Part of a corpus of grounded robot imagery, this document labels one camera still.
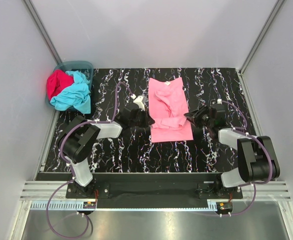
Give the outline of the pink t shirt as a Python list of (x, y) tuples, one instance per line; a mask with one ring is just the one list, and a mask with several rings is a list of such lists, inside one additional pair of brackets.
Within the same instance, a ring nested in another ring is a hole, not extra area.
[(192, 141), (191, 123), (183, 80), (178, 77), (161, 82), (150, 78), (148, 82), (148, 109), (154, 120), (150, 127), (152, 143)]

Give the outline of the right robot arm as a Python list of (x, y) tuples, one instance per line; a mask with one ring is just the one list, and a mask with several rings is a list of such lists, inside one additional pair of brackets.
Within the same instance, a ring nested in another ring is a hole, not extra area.
[(197, 128), (205, 127), (210, 138), (237, 151), (237, 168), (219, 175), (213, 186), (218, 198), (225, 198), (232, 188), (263, 185), (280, 176), (272, 140), (268, 136), (254, 136), (244, 127), (231, 127), (226, 120), (227, 105), (239, 110), (234, 104), (218, 99), (211, 106), (203, 105), (185, 113), (186, 119)]

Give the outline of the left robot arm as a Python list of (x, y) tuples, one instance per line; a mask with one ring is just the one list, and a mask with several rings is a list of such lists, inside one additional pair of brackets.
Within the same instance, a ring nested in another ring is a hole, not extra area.
[(113, 121), (93, 121), (78, 115), (66, 125), (58, 147), (60, 156), (71, 167), (72, 178), (78, 184), (77, 192), (83, 198), (94, 194), (93, 174), (88, 157), (94, 143), (100, 139), (117, 139), (123, 130), (139, 127), (147, 128), (155, 123), (147, 109), (130, 103), (116, 114)]

